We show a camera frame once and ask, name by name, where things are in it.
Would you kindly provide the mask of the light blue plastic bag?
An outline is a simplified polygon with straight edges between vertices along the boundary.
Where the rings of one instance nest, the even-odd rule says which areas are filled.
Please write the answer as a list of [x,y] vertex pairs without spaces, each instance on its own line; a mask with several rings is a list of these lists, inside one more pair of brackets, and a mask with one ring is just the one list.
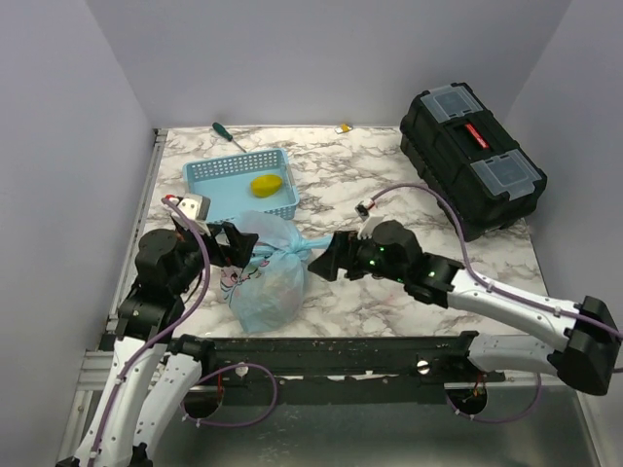
[[247,334],[267,333],[292,322],[308,288],[312,251],[326,249],[330,235],[308,239],[278,216],[246,211],[234,220],[242,233],[257,234],[249,263],[221,269],[223,300]]

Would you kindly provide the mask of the light blue plastic basket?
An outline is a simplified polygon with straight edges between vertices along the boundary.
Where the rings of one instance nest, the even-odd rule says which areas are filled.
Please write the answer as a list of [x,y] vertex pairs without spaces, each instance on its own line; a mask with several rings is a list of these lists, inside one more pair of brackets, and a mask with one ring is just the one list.
[[[259,211],[292,220],[300,202],[287,153],[280,148],[188,162],[182,168],[188,192],[210,199],[207,220],[230,221],[244,211]],[[267,197],[251,192],[251,182],[265,175],[281,178],[282,186]]]

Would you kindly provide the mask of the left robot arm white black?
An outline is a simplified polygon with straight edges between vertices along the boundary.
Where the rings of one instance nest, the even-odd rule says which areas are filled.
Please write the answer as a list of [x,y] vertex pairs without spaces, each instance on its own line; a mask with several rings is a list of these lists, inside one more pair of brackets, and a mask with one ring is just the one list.
[[231,223],[194,236],[181,224],[143,235],[137,277],[118,308],[109,375],[91,426],[62,466],[149,466],[186,393],[216,370],[211,341],[172,337],[187,311],[182,296],[210,268],[244,267],[258,240]]

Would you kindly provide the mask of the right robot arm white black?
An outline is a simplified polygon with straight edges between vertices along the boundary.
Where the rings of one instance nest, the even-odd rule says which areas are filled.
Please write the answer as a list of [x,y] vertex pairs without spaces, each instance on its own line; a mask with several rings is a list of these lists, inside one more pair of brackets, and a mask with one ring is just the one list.
[[449,258],[426,253],[416,235],[395,220],[373,218],[356,231],[337,231],[309,272],[334,281],[367,274],[402,285],[413,299],[479,314],[518,330],[516,336],[478,335],[448,357],[461,381],[483,372],[515,370],[557,377],[567,386],[604,396],[622,336],[607,305],[539,296],[497,282]]

